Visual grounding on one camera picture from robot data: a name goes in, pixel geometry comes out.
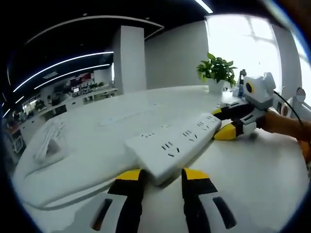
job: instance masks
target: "bright window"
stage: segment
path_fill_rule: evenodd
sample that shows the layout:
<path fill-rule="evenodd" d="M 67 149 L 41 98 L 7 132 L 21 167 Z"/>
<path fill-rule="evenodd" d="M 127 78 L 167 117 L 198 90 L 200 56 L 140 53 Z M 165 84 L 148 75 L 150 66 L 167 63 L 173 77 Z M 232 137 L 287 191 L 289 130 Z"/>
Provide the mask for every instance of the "bright window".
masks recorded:
<path fill-rule="evenodd" d="M 259 17 L 243 15 L 208 16 L 208 51 L 216 57 L 234 61 L 235 79 L 242 69 L 248 76 L 271 72 L 280 90 L 281 62 L 270 23 Z"/>
<path fill-rule="evenodd" d="M 293 37 L 299 54 L 302 88 L 306 92 L 305 103 L 311 106 L 311 66 L 308 62 L 307 54 L 304 51 L 301 43 L 299 42 L 299 40 L 296 38 L 295 35 L 293 35 Z"/>

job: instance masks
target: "white flower pot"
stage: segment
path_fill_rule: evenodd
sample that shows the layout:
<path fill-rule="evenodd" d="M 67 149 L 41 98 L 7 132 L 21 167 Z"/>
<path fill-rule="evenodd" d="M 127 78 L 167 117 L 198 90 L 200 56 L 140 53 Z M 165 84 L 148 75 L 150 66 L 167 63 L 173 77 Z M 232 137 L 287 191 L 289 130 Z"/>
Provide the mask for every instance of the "white flower pot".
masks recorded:
<path fill-rule="evenodd" d="M 207 85 L 209 89 L 209 93 L 221 95 L 224 88 L 224 80 L 220 80 L 218 83 L 214 79 L 207 79 Z"/>

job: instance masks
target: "tabletop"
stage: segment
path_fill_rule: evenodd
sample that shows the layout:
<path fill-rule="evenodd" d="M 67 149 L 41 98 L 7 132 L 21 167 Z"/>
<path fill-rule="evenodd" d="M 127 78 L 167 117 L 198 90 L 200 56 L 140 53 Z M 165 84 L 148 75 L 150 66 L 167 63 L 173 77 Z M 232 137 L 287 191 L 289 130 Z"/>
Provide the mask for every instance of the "tabletop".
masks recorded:
<path fill-rule="evenodd" d="M 103 184 L 121 170 L 137 166 L 137 160 L 124 155 L 124 140 L 234 100 L 230 93 L 214 96 L 204 86 L 185 86 L 117 96 L 73 109 L 58 116 L 66 124 L 70 156 L 25 179 L 34 145 L 22 155 L 13 184 L 43 232 L 61 230 L 72 223 L 76 210 L 105 190 Z M 187 167 L 207 173 L 219 191 L 246 207 L 258 226 L 274 230 L 280 230 L 294 213 L 309 183 L 297 141 L 260 129 L 234 141 L 211 141 Z M 188 232 L 180 176 L 161 187 L 147 184 L 142 206 L 138 232 Z"/>

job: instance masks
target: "white power strip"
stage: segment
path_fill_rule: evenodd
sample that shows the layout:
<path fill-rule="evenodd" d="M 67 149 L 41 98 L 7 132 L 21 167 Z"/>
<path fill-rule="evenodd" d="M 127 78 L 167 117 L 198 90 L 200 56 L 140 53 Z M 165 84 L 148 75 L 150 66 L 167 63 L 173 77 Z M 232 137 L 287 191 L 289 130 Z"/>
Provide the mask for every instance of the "white power strip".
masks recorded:
<path fill-rule="evenodd" d="M 161 126 L 125 142 L 127 153 L 139 158 L 155 185 L 163 183 L 184 168 L 219 130 L 221 121 L 206 113 L 186 122 Z"/>

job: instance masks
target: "green leaves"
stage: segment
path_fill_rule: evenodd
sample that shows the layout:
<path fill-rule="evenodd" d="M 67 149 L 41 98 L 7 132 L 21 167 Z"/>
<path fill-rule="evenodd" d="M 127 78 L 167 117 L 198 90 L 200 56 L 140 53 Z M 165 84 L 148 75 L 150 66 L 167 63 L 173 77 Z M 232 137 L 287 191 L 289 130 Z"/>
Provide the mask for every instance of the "green leaves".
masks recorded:
<path fill-rule="evenodd" d="M 233 69 L 231 67 L 233 61 L 227 62 L 221 57 L 215 57 L 213 54 L 207 54 L 208 61 L 201 61 L 202 64 L 197 66 L 198 77 L 202 82 L 206 82 L 207 79 L 214 79 L 218 83 L 220 80 L 225 80 L 232 85 L 235 85 Z"/>

